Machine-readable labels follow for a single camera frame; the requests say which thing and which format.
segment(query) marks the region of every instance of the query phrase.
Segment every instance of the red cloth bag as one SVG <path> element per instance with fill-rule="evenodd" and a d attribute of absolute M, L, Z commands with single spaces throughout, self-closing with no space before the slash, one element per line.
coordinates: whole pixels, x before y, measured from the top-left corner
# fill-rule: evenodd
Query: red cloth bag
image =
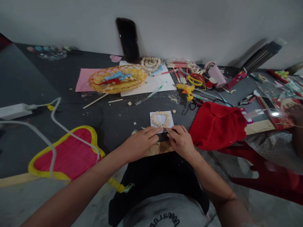
<path fill-rule="evenodd" d="M 229 147 L 246 137 L 246 121 L 239 108 L 205 102 L 199 109 L 189 134 L 201 150 Z"/>

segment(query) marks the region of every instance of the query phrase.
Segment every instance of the yellow plastic basket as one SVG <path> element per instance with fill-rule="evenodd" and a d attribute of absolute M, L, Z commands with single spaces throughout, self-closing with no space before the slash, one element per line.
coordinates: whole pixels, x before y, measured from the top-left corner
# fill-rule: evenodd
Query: yellow plastic basket
<path fill-rule="evenodd" d="M 98 85 L 104 81 L 105 77 L 108 77 L 112 73 L 116 73 L 118 71 L 121 71 L 124 74 L 131 74 L 132 78 L 129 77 L 128 79 L 116 84 L 111 83 Z M 97 92 L 116 94 L 139 87 L 146 80 L 146 77 L 147 71 L 145 68 L 137 65 L 123 65 L 101 69 L 100 71 L 95 72 L 89 77 L 88 84 Z"/>

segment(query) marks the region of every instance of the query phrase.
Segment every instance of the dark gray table surface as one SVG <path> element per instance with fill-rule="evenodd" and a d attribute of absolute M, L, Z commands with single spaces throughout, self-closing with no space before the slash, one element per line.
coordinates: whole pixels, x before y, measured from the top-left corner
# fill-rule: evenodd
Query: dark gray table surface
<path fill-rule="evenodd" d="M 80 55 L 68 55 L 65 59 L 48 61 L 27 51 L 26 47 L 27 45 L 24 44 L 16 44 L 0 52 L 2 96 L 0 107 L 18 103 L 45 104 L 61 97 L 59 106 L 61 112 L 56 113 L 56 119 L 69 130 L 81 125 L 92 126 L 97 131 L 99 147 L 107 154 L 122 144 L 134 129 L 141 130 L 141 127 L 150 126 L 150 112 L 175 109 L 177 112 L 172 115 L 174 124 L 182 124 L 188 130 L 195 118 L 198 108 L 189 110 L 185 116 L 181 115 L 187 101 L 185 94 L 181 94 L 180 90 L 158 92 L 138 106 L 128 106 L 127 103 L 129 101 L 135 103 L 146 97 L 146 94 L 123 97 L 123 101 L 111 105 L 108 101 L 121 97 L 120 94 L 108 95 L 87 109 L 83 109 L 100 94 L 93 92 L 91 96 L 82 97 L 85 93 L 74 91 L 80 69 L 108 68 L 118 63 L 111 62 L 108 54 L 91 52 L 81 52 Z M 231 80 L 230 76 L 235 76 L 239 70 L 233 67 L 220 68 L 225 68 L 228 81 Z M 274 81 L 262 70 L 259 73 Z M 228 94 L 222 89 L 212 89 L 208 92 L 212 94 L 216 91 L 220 92 L 227 102 L 237 106 L 240 100 L 257 87 L 252 78 L 245 78 L 233 89 L 236 89 L 233 94 Z M 244 108 L 250 112 L 261 107 L 255 100 Z M 268 119 L 266 115 L 258 116 L 254 120 L 264 119 Z M 52 143 L 66 134 L 51 120 L 51 112 L 47 108 L 38 108 L 32 115 L 16 120 L 34 125 Z M 159 136 L 160 141 L 167 140 L 165 133 Z M 0 178 L 26 173 L 30 160 L 45 147 L 46 144 L 25 126 L 5 125 L 0 128 Z"/>

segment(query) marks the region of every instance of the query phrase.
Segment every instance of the gray fabric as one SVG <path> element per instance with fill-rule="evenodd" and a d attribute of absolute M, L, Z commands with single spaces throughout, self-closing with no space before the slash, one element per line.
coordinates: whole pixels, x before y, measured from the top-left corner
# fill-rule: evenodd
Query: gray fabric
<path fill-rule="evenodd" d="M 292 134 L 285 132 L 249 135 L 246 143 L 263 158 L 297 174 L 303 174 L 303 159 L 298 157 L 291 145 Z"/>
<path fill-rule="evenodd" d="M 188 227 L 208 222 L 200 204 L 182 194 L 166 193 L 150 197 L 136 205 L 118 227 Z"/>

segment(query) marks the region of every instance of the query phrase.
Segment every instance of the floor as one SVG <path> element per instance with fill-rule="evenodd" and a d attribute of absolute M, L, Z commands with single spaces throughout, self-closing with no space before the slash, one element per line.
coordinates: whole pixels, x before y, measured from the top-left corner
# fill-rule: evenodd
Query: floor
<path fill-rule="evenodd" d="M 302 226 L 303 206 L 289 202 L 259 191 L 235 185 L 228 180 L 226 174 L 235 177 L 258 177 L 249 170 L 249 163 L 237 157 L 218 152 L 200 152 L 208 163 L 228 182 L 244 203 L 254 220 L 260 226 Z M 114 178 L 120 181 L 126 166 L 120 169 Z M 0 188 L 0 226 L 19 226 L 37 208 L 52 195 L 65 186 L 65 183 L 53 179 L 42 179 L 6 188 Z M 80 215 L 73 227 L 78 226 L 109 226 L 108 205 L 115 191 L 104 185 Z M 211 204 L 210 221 L 207 227 L 219 227 L 220 222 Z"/>

